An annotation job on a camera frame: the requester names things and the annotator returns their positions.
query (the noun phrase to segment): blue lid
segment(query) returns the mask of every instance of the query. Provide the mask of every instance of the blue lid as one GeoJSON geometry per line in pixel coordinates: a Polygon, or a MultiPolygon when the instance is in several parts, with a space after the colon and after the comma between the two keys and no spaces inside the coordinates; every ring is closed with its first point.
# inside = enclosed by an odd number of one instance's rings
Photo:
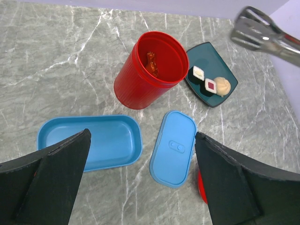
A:
{"type": "Polygon", "coordinates": [[[163,119],[152,158],[153,179],[171,188],[178,188],[188,177],[197,127],[192,118],[173,110],[163,119]]]}

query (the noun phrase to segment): red cup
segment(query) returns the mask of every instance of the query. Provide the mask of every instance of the red cup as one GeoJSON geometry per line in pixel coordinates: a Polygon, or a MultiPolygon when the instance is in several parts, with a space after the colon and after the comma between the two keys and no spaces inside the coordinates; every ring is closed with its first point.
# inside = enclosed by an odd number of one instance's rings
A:
{"type": "Polygon", "coordinates": [[[183,46],[166,33],[149,31],[133,47],[114,81],[114,92],[126,107],[143,109],[182,81],[187,73],[188,56],[183,46]],[[158,78],[145,69],[148,52],[156,55],[158,78]]]}
{"type": "Polygon", "coordinates": [[[198,189],[199,189],[199,192],[200,192],[200,195],[201,195],[203,201],[207,204],[207,198],[206,198],[206,194],[205,194],[205,190],[204,190],[203,181],[202,181],[200,171],[198,172],[198,189]]]}

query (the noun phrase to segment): tongs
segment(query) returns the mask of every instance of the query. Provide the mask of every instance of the tongs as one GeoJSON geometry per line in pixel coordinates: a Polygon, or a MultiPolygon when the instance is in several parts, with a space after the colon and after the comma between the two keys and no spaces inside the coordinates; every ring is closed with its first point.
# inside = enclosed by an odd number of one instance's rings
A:
{"type": "Polygon", "coordinates": [[[241,11],[230,39],[246,49],[269,53],[300,67],[300,41],[283,32],[256,8],[248,6],[241,11]]]}

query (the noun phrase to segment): gray marble countertop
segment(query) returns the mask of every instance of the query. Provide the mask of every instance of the gray marble countertop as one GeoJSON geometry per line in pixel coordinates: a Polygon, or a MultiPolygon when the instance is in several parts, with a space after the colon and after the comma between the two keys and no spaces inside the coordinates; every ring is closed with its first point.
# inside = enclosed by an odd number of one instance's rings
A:
{"type": "Polygon", "coordinates": [[[57,116],[128,114],[143,153],[133,165],[84,173],[71,225],[211,224],[197,190],[195,155],[186,183],[156,183],[149,160],[164,114],[180,110],[198,130],[243,154],[300,173],[299,124],[269,58],[228,41],[224,19],[0,0],[0,161],[36,149],[41,125],[57,116]],[[208,108],[181,82],[144,110],[115,97],[113,81],[141,34],[167,32],[186,49],[210,41],[239,81],[208,108]]]}

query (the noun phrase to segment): white wall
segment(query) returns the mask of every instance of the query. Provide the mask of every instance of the white wall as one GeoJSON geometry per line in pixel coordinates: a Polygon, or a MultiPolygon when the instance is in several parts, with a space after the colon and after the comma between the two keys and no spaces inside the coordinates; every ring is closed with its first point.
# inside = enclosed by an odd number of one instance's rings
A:
{"type": "MultiPolygon", "coordinates": [[[[271,15],[286,33],[300,39],[300,0],[289,0],[271,15]]],[[[300,121],[300,68],[271,56],[273,65],[300,121]]]]}
{"type": "Polygon", "coordinates": [[[233,19],[251,5],[271,14],[288,0],[23,0],[61,5],[128,9],[233,19]]]}

